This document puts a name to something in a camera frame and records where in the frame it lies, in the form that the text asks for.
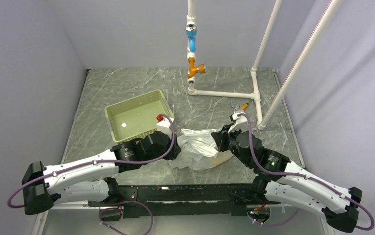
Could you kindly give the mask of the white plastic bag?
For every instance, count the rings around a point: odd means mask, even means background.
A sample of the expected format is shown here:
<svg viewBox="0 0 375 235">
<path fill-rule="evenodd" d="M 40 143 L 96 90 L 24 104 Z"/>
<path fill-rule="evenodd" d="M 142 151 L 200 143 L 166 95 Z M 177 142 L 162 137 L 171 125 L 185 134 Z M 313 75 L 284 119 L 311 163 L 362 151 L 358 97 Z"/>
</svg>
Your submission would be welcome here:
<svg viewBox="0 0 375 235">
<path fill-rule="evenodd" d="M 211 133 L 216 129 L 191 130 L 182 129 L 182 135 L 177 138 L 181 152 L 175 160 L 169 160 L 171 168 L 190 168 L 202 171 L 217 167 L 229 159 L 233 154 L 230 151 L 220 152 Z"/>
</svg>

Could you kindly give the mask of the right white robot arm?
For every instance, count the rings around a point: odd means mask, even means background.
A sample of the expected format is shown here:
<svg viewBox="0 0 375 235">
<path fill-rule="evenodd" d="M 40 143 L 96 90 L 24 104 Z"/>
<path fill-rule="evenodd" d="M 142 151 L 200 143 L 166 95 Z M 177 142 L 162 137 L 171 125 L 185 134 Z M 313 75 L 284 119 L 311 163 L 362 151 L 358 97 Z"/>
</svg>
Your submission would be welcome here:
<svg viewBox="0 0 375 235">
<path fill-rule="evenodd" d="M 257 175 L 245 194 L 255 203 L 289 204 L 324 218 L 328 225 L 352 233 L 358 221 L 356 203 L 362 191 L 327 183 L 283 154 L 265 148 L 248 131 L 211 133 L 219 151 L 230 151 Z"/>
</svg>

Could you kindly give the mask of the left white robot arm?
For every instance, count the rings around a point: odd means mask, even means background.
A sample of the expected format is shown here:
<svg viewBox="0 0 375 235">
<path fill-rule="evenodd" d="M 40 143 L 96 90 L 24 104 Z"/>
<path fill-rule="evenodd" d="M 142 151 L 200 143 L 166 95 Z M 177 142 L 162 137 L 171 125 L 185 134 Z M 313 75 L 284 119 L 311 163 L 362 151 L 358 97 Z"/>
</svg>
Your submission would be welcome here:
<svg viewBox="0 0 375 235">
<path fill-rule="evenodd" d="M 95 156 L 60 165 L 31 163 L 23 178 L 24 211 L 35 215 L 54 205 L 95 201 L 113 206 L 121 199 L 112 175 L 139 169 L 159 158 L 174 160 L 181 152 L 177 140 L 159 131 L 113 146 Z"/>
</svg>

